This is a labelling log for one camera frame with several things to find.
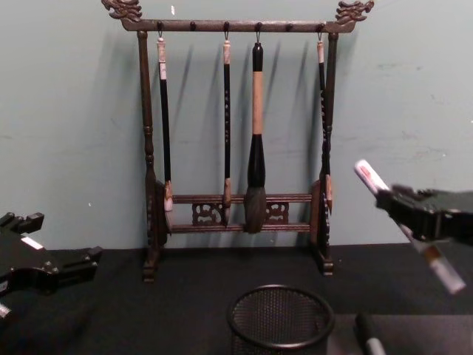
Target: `wooden brush stand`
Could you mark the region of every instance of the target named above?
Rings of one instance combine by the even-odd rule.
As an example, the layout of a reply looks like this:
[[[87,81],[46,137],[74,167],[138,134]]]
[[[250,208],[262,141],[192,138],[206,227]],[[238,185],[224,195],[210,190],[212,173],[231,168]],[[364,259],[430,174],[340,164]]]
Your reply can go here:
[[[325,100],[333,108],[335,89],[336,44],[339,33],[351,33],[359,21],[366,19],[364,13],[371,11],[374,1],[352,4],[340,1],[335,21],[225,21],[225,20],[159,20],[142,19],[139,0],[101,0],[112,18],[120,19],[127,31],[136,32],[140,56],[141,103],[146,161],[146,220],[148,248],[143,265],[143,279],[154,281],[160,252],[167,242],[169,231],[164,212],[164,184],[156,179],[154,172],[152,100],[149,80],[147,38],[148,32],[272,32],[272,33],[329,33],[329,60],[327,63],[327,88]],[[244,195],[232,195],[232,204],[243,203]],[[329,214],[323,206],[323,197],[314,183],[309,194],[274,194],[267,196],[266,219],[261,231],[297,231],[310,235],[309,246],[323,275],[333,273],[330,258]],[[174,203],[191,205],[192,220],[189,224],[174,225],[172,233],[206,233],[222,231],[245,231],[243,224],[223,223],[222,195],[174,195]],[[306,223],[289,223],[291,203],[310,203],[310,220]]]

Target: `teal wall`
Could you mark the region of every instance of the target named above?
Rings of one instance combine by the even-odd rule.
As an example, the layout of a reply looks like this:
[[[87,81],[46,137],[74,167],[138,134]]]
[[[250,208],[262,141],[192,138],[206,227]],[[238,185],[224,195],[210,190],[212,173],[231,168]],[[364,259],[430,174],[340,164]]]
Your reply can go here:
[[[142,0],[147,18],[332,19],[337,1]],[[175,16],[171,14],[174,5]],[[380,0],[338,46],[331,243],[402,235],[353,173],[366,158],[388,183],[470,189],[473,2]],[[100,0],[3,1],[0,211],[45,213],[51,249],[145,244],[137,39]],[[223,34],[165,33],[174,192],[223,187]],[[149,36],[157,176],[163,156],[156,33]],[[233,193],[246,189],[252,34],[231,34]],[[261,35],[266,190],[307,192],[319,172],[316,36]],[[190,211],[176,208],[184,221]],[[304,213],[293,205],[291,219]],[[234,218],[242,219],[242,211]],[[173,235],[169,247],[292,246],[294,234]]]

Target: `black wire mesh cup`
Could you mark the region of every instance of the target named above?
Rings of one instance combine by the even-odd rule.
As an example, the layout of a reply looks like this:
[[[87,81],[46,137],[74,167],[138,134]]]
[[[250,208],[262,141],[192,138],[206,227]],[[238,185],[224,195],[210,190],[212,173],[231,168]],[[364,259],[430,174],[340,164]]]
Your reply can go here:
[[[314,355],[326,349],[335,325],[325,300],[286,285],[247,292],[230,305],[227,318],[233,355]]]

